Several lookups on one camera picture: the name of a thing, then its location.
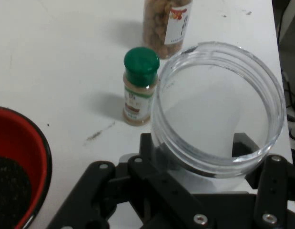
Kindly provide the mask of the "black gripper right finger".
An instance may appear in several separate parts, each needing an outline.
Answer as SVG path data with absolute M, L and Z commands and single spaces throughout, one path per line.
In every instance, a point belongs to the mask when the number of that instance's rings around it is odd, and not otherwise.
M 287 207 L 295 202 L 295 166 L 280 155 L 269 155 L 246 180 L 256 194 L 231 195 L 232 229 L 295 229 L 295 213 Z

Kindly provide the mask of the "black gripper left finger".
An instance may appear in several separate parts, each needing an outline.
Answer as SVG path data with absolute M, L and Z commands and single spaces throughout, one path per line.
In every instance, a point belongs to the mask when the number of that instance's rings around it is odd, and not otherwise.
M 49 224 L 50 229 L 107 229 L 121 203 L 129 202 L 145 229 L 208 229 L 211 216 L 201 202 L 167 172 L 151 163 L 150 134 L 140 151 L 117 166 L 91 163 Z

